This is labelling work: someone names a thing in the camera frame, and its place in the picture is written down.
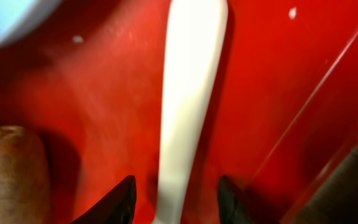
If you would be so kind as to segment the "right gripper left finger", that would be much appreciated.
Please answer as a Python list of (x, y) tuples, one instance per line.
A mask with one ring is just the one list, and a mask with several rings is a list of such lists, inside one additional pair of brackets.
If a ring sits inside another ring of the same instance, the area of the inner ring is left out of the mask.
[(128, 175), (71, 224), (133, 224), (137, 187)]

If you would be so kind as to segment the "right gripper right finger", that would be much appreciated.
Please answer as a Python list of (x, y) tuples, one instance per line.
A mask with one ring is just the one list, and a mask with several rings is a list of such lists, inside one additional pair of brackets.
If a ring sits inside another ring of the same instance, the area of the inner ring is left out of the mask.
[(226, 175), (218, 182), (218, 207), (220, 224), (253, 224), (244, 206), (240, 188)]

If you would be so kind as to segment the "white plastic spoon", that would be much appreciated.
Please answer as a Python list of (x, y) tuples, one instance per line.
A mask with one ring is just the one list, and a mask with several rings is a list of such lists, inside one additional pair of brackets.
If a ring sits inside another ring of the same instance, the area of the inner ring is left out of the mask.
[(180, 223), (228, 20), (225, 0), (170, 3), (154, 223)]

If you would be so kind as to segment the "light blue plate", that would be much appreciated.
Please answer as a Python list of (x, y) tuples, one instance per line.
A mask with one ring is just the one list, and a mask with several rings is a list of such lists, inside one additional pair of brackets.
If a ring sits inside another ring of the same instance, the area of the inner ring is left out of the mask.
[(62, 0), (0, 0), (0, 47), (36, 29)]

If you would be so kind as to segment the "red serving tray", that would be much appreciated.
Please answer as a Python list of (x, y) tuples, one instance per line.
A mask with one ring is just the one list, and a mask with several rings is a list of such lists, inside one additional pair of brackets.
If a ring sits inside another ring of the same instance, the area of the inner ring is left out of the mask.
[[(53, 222), (127, 175), (154, 219), (168, 1), (65, 1), (0, 49), (0, 125), (50, 155)], [(358, 1), (229, 1), (183, 223), (217, 223), (232, 177), (258, 223), (289, 223), (358, 142)]]

